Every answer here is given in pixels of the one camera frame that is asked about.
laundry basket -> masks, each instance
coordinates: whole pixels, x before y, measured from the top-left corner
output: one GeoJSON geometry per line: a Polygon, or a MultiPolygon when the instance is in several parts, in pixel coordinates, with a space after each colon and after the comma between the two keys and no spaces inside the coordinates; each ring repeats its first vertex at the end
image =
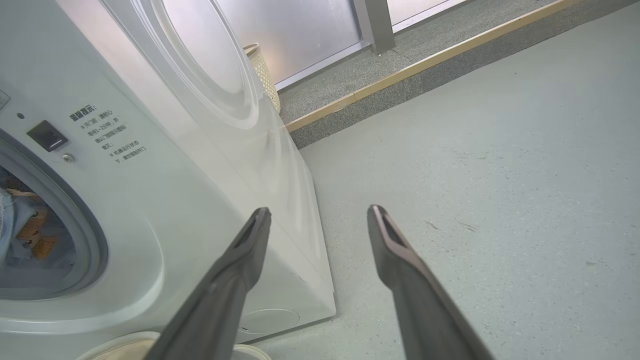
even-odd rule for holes
{"type": "Polygon", "coordinates": [[[269,97],[271,98],[273,106],[276,108],[278,113],[280,113],[280,98],[278,97],[278,91],[276,90],[276,86],[271,79],[271,74],[269,73],[267,62],[264,61],[264,56],[262,56],[262,51],[260,51],[260,44],[254,42],[253,44],[245,46],[243,49],[246,55],[249,57],[251,65],[253,65],[253,67],[255,68],[262,86],[264,86],[264,89],[267,90],[267,95],[269,95],[269,97]]]}

metal window frame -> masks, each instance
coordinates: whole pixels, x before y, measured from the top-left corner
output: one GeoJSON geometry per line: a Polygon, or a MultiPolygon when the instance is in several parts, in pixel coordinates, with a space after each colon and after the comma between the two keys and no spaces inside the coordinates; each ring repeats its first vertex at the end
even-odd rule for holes
{"type": "Polygon", "coordinates": [[[396,46],[387,0],[353,0],[362,40],[371,43],[375,54],[396,46]]]}

clothing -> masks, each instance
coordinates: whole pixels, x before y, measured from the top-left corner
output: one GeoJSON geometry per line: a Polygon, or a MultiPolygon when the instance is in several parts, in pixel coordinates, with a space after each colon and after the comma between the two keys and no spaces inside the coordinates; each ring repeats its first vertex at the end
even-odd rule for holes
{"type": "Polygon", "coordinates": [[[55,287],[76,262],[64,223],[30,191],[0,167],[0,288],[55,287]]]}

gray floor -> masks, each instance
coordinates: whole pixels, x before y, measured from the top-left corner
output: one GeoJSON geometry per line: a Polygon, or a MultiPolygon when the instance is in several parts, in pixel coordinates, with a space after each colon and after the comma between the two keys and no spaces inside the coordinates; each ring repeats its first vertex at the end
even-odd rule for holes
{"type": "Polygon", "coordinates": [[[302,149],[338,315],[273,359],[402,359],[387,208],[498,359],[640,358],[640,3],[302,149]]]}

white washing machine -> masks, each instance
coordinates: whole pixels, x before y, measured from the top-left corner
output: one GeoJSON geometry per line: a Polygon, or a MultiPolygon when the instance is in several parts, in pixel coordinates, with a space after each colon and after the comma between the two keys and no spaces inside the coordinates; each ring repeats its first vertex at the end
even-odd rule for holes
{"type": "Polygon", "coordinates": [[[237,341],[335,314],[310,173],[214,1],[3,1],[0,34],[0,358],[161,331],[261,206],[237,341]]]}

